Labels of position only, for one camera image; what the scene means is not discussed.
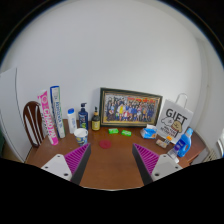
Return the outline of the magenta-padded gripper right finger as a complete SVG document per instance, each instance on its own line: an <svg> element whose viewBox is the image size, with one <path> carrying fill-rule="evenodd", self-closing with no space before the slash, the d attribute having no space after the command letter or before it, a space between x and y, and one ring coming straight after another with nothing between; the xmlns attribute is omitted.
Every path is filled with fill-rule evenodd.
<svg viewBox="0 0 224 224"><path fill-rule="evenodd" d="M158 155L136 143L132 146L132 154L144 185L148 185L182 169L167 154Z"/></svg>

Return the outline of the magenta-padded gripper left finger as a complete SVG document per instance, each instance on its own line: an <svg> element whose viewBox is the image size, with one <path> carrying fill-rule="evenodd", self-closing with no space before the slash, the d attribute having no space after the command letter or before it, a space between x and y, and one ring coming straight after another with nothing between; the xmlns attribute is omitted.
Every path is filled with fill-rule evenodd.
<svg viewBox="0 0 224 224"><path fill-rule="evenodd" d="M42 169L79 185L91 154L89 143L66 155L56 154Z"/></svg>

